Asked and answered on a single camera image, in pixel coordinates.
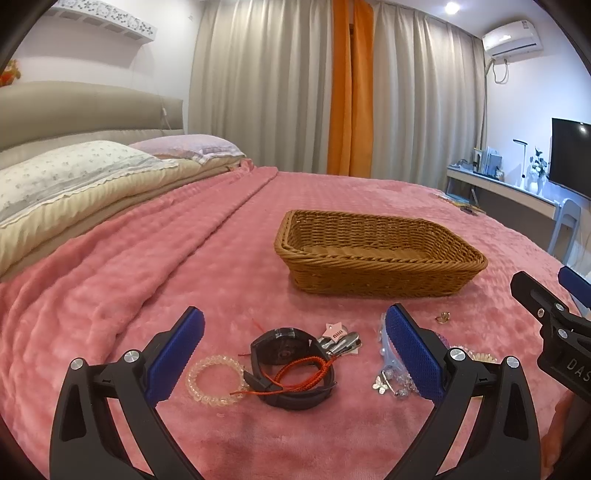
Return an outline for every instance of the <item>woven basket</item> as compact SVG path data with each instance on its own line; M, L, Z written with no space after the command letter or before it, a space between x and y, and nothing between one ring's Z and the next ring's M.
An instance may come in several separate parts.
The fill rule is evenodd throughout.
M488 260L447 228L416 218L292 210L275 251L310 293L441 297L458 292Z

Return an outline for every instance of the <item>crystal bracelet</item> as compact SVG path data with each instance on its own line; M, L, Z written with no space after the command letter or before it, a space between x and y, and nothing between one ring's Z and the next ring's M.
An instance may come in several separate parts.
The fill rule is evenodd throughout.
M195 401L205 403L206 405L225 407L236 403L241 398L243 398L244 395L230 395L229 393L228 395L223 395L221 397L215 397L213 395L206 395L203 393L203 391L197 386L195 380L203 370L205 370L207 367L211 367L212 365L226 365L227 367L235 370L236 373L238 373L239 386L234 390L248 390L248 385L244 381L243 377L244 367L233 358L225 355L215 355L197 362L189 370L186 378L186 385L193 399Z

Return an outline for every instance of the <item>chair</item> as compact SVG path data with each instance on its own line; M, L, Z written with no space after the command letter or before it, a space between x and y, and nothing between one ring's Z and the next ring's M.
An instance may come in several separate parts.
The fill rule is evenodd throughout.
M565 265L573 249L574 239L577 235L577 230L579 229L580 219L581 207L571 199L565 199L560 206L560 213L556 219L556 226L554 227L554 232L552 233L552 238L550 239L550 246L548 247L548 253L554 256L554 250L556 248L556 242L558 241L560 228L563 225L566 225L573 229L573 234L570 236L570 242L568 248L566 249L566 253L564 254L563 258L558 259Z

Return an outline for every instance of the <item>desk lamp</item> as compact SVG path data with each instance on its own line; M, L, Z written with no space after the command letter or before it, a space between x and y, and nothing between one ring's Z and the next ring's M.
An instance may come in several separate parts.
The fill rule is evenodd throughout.
M513 142L515 142L519 145L523 145L523 165L521 166L521 181L518 186L520 189L524 189L525 188L525 157L527 155L527 143L524 142L523 140L516 140L515 138L513 139Z

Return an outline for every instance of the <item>upholstered headboard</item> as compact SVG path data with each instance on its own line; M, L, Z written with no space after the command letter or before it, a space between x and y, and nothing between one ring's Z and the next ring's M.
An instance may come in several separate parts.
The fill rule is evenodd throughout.
M18 82L0 88L0 111L0 169L90 140L184 133L182 100L91 83Z

